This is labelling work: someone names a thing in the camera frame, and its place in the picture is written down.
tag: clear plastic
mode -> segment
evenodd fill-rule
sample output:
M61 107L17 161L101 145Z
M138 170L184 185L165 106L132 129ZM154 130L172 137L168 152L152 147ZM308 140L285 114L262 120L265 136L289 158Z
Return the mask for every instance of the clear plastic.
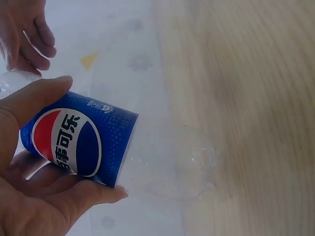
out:
M118 179L130 195L197 199L213 187L215 150L208 137L167 118L138 118Z

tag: hand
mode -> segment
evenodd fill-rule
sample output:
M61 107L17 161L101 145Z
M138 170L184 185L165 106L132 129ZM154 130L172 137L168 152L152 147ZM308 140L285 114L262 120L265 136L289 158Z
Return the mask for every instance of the hand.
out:
M90 207L128 195L83 180L29 152L13 158L19 129L71 87L70 77L38 80L0 100L0 236L63 236Z
M0 0L0 52L8 70L40 75L56 54L55 39L45 21L46 0Z

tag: wooden table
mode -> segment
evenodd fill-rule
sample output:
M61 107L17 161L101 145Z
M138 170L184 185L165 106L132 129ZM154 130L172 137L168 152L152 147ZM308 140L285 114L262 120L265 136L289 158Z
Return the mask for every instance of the wooden table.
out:
M315 235L315 1L155 0L173 115L221 150L187 236Z

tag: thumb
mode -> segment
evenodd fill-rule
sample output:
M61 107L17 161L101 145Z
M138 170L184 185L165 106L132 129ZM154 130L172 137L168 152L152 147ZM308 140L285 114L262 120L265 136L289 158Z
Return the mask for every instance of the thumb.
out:
M13 70L19 55L19 34L7 7L0 10L0 51L7 70Z

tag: pepsi bottle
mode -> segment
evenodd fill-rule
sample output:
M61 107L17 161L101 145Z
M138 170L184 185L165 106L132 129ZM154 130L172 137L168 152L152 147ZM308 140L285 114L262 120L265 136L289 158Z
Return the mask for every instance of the pepsi bottle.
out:
M28 72L0 78L0 98L39 79ZM142 117L68 92L20 131L34 155L129 194L193 200L213 186L215 151L208 138L168 118Z

